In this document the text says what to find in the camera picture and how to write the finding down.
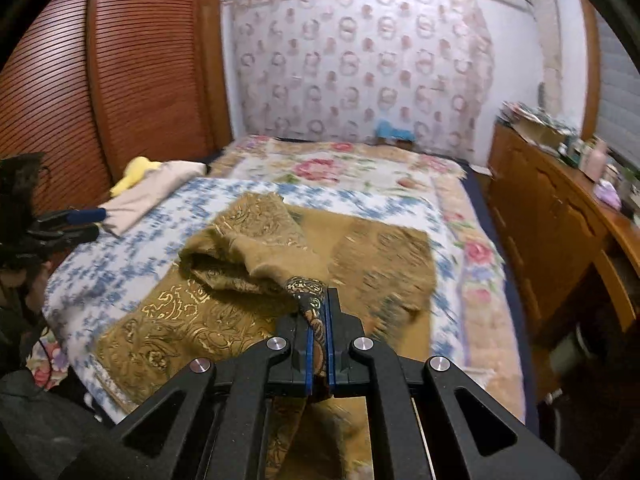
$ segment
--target wooden dresser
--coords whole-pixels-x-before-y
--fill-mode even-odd
[[[599,203],[593,183],[495,125],[489,206],[529,324],[552,345],[589,308],[610,301],[620,329],[636,322],[640,230]]]

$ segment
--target pink flower pattern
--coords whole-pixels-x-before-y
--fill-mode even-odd
[[[467,293],[469,300],[482,305],[491,303],[491,293],[485,288],[474,288]]]
[[[421,155],[416,162],[416,166],[428,168],[438,173],[450,173],[450,166],[441,158],[431,155]]]
[[[69,362],[53,332],[47,330],[40,340],[46,353],[40,343],[36,343],[27,359],[27,368],[31,371],[36,386],[49,390],[66,377]]]
[[[337,152],[352,152],[353,144],[350,142],[332,142],[331,147]]]
[[[443,213],[442,216],[444,217],[445,222],[463,222],[465,220],[465,217],[457,212]]]
[[[465,254],[471,262],[477,265],[490,264],[494,259],[494,252],[480,242],[467,242],[465,244]]]
[[[239,150],[244,150],[246,152],[251,152],[253,150],[260,150],[263,148],[264,144],[266,144],[271,137],[264,135],[254,135],[249,136],[238,145]]]
[[[338,176],[342,173],[343,169],[343,166],[336,160],[330,158],[312,158],[296,164],[293,167],[293,173],[300,178],[313,182],[321,180],[340,182]]]

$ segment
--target beige cloth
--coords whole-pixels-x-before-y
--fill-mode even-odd
[[[122,236],[182,184],[206,172],[206,165],[199,162],[164,162],[157,170],[149,171],[134,187],[100,206],[107,210],[102,227],[113,235]]]

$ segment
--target pink bottle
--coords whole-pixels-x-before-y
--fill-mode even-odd
[[[597,182],[600,180],[602,173],[604,173],[604,168],[607,165],[607,143],[598,139],[596,143],[596,147],[589,154],[589,160],[587,160],[587,164],[584,167],[584,174]]]

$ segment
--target patterned wallpaper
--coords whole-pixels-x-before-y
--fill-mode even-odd
[[[471,158],[491,88],[476,0],[228,0],[248,134],[371,142],[382,119]]]

